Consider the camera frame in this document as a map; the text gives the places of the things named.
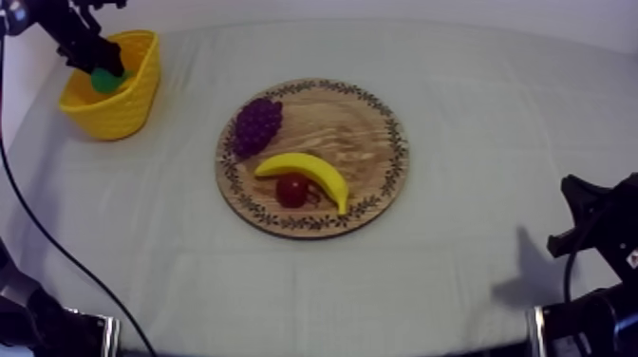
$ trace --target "purple grapes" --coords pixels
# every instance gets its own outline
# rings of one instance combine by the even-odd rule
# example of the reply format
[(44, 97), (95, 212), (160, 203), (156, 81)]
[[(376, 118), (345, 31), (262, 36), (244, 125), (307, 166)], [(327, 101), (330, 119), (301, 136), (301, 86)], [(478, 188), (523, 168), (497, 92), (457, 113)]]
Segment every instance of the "purple grapes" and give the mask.
[(258, 98), (237, 114), (235, 123), (235, 154), (247, 159), (259, 154), (277, 134), (283, 120), (282, 103)]

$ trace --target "black cable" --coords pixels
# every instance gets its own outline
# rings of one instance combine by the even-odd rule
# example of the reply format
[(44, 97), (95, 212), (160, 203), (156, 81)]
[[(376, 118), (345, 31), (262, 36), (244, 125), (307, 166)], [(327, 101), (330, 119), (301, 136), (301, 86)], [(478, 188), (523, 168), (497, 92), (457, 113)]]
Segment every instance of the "black cable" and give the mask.
[[(583, 233), (581, 233), (581, 235), (578, 237), (578, 240), (576, 240), (576, 242), (573, 244), (572, 251), (567, 257), (565, 271), (563, 272), (563, 300), (565, 304), (572, 302), (572, 270), (573, 264), (576, 261), (576, 256), (578, 255), (578, 252), (580, 252), (580, 249), (583, 247), (585, 239), (587, 239), (587, 236), (590, 235), (593, 227), (598, 223), (600, 216), (601, 214), (598, 213), (596, 214), (596, 216), (591, 218), (589, 224), (583, 230)], [(583, 357), (588, 356), (589, 353), (587, 353), (587, 351), (585, 350), (585, 346), (583, 346), (583, 342), (580, 340), (580, 336), (575, 334), (574, 336), (572, 336), (572, 338), (576, 343), (578, 353), (580, 353), (580, 355)]]
[(35, 226), (38, 227), (38, 230), (40, 230), (40, 232), (45, 236), (45, 238), (49, 241), (49, 243), (51, 243), (53, 245), (53, 247), (55, 247), (58, 251), (60, 251), (60, 253), (62, 253), (62, 255), (64, 255), (66, 257), (66, 259), (70, 260), (71, 263), (73, 263), (76, 267), (78, 267), (78, 269), (80, 269), (89, 278), (91, 278), (91, 280), (93, 280), (100, 287), (100, 289), (102, 289), (106, 293), (106, 295), (108, 295), (108, 297), (110, 297), (111, 300), (113, 300), (115, 305), (117, 305), (118, 308), (120, 308), (120, 310), (124, 313), (126, 318), (131, 322), (131, 325), (133, 325), (133, 328), (138, 333), (138, 335), (140, 336), (141, 340), (144, 342), (144, 345), (146, 346), (146, 349), (148, 349), (148, 353), (151, 355), (151, 357), (157, 357), (158, 355), (155, 352), (155, 349), (153, 348), (153, 346), (151, 345), (151, 342), (148, 340), (148, 338), (146, 337), (146, 334), (144, 334), (144, 331), (141, 329), (140, 324), (138, 324), (137, 320), (135, 319), (135, 317), (133, 317), (131, 312), (126, 308), (124, 303), (122, 301), (120, 301), (118, 296), (112, 290), (110, 290), (106, 286), (106, 284), (104, 284), (104, 282), (102, 280), (100, 280), (99, 277), (97, 277), (84, 264), (82, 264), (75, 256), (73, 256), (73, 254), (69, 253), (47, 231), (45, 226), (40, 222), (40, 219), (38, 219), (38, 217), (33, 213), (31, 208), (28, 206), (27, 201), (22, 196), (22, 192), (20, 191), (20, 188), (18, 187), (17, 183), (15, 182), (15, 178), (13, 177), (13, 173), (11, 172), (11, 169), (9, 167), (9, 159), (7, 158), (7, 151), (5, 150), (4, 135), (3, 135), (3, 131), (2, 131), (2, 97), (3, 97), (3, 95), (2, 95), (2, 93), (3, 93), (3, 91), (2, 91), (3, 78), (2, 77), (3, 77), (3, 67), (4, 67), (4, 44), (5, 44), (4, 38), (3, 38), (4, 37), (4, 24), (1, 24), (0, 27), (2, 27), (2, 28), (0, 28), (2, 30), (2, 31), (0, 31), (0, 32), (2, 32), (2, 33), (0, 33), (0, 156), (2, 156), (2, 163), (3, 163), (4, 167), (5, 167), (5, 173), (7, 174), (7, 178), (9, 179), (9, 184), (11, 185), (11, 188), (13, 189), (13, 193), (15, 194), (15, 196), (20, 201), (20, 204), (25, 209), (25, 212), (27, 212), (27, 215), (29, 216), (29, 218), (31, 218), (31, 221), (33, 221), (33, 224), (35, 224)]

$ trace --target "wood grain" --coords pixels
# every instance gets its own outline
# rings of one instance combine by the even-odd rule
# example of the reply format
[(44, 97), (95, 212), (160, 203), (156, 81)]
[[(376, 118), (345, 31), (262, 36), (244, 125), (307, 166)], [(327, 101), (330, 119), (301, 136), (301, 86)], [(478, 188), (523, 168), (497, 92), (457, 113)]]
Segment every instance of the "wood grain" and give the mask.
[[(234, 114), (216, 149), (216, 180), (231, 208), (255, 227), (296, 239), (342, 235), (367, 224), (401, 192), (408, 168), (407, 141), (392, 111), (356, 85), (302, 79), (276, 85), (251, 100), (267, 97), (283, 103), (282, 127), (268, 147), (247, 160), (232, 150)], [(256, 166), (287, 152), (304, 152), (333, 164), (350, 189), (348, 213), (337, 216), (325, 195), (318, 205), (281, 207), (276, 179), (257, 179)]]

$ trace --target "plastic fruit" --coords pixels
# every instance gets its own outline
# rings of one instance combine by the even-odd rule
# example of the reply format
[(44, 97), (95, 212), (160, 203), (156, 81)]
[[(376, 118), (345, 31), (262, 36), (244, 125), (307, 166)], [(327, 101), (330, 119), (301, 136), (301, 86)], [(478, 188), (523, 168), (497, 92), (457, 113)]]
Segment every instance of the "plastic fruit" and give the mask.
[(277, 179), (276, 197), (282, 207), (299, 208), (308, 199), (310, 180), (301, 174), (286, 174)]
[(258, 98), (237, 114), (233, 149), (238, 157), (247, 159), (259, 154), (277, 134), (283, 120), (282, 103)]
[(257, 177), (299, 173), (316, 182), (337, 203), (339, 215), (347, 213), (349, 190), (344, 177), (327, 161), (303, 153), (287, 153), (263, 161), (255, 170)]

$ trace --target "green ball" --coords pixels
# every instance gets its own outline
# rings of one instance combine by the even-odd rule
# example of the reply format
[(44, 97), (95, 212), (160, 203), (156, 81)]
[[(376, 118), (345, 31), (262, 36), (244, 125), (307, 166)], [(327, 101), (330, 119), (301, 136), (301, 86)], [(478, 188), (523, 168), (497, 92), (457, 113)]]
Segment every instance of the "green ball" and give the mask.
[(116, 91), (127, 77), (126, 72), (121, 77), (116, 77), (104, 68), (95, 68), (91, 73), (91, 85), (98, 93), (110, 94)]

